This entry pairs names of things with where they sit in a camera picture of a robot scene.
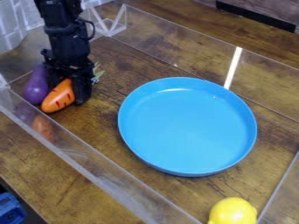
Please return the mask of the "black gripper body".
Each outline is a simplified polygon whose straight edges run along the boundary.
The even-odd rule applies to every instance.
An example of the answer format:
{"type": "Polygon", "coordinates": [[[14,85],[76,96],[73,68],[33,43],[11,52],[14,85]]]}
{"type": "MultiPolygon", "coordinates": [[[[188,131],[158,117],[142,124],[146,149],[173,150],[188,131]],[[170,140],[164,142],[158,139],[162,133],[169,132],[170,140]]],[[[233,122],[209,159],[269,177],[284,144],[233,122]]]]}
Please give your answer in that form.
{"type": "Polygon", "coordinates": [[[41,56],[43,62],[41,63],[47,69],[62,69],[68,73],[66,78],[73,78],[81,74],[94,77],[93,68],[94,63],[89,60],[89,49],[42,49],[41,56]]]}

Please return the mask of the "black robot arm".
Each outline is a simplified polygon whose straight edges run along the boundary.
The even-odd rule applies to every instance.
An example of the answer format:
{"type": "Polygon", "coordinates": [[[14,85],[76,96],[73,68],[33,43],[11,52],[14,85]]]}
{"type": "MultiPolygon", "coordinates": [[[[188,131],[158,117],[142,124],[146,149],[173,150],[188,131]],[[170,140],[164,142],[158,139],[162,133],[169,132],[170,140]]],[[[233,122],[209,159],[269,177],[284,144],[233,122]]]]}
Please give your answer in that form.
{"type": "Polygon", "coordinates": [[[74,103],[82,104],[90,97],[94,63],[89,60],[86,24],[80,17],[80,0],[33,0],[43,22],[50,49],[42,49],[43,65],[49,71],[47,81],[54,87],[65,78],[70,79],[74,103]]]}

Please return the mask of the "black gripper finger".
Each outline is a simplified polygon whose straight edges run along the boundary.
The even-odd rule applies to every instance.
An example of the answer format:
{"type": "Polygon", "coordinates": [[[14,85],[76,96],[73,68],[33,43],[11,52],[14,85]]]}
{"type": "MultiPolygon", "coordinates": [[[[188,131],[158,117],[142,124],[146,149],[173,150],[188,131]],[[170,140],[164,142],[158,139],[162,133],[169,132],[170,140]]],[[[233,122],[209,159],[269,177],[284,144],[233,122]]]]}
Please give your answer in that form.
{"type": "Polygon", "coordinates": [[[74,94],[74,103],[81,105],[90,97],[92,77],[81,74],[72,78],[72,89],[74,94]]]}
{"type": "Polygon", "coordinates": [[[47,69],[46,81],[49,90],[53,90],[66,77],[68,73],[62,69],[47,69]]]}

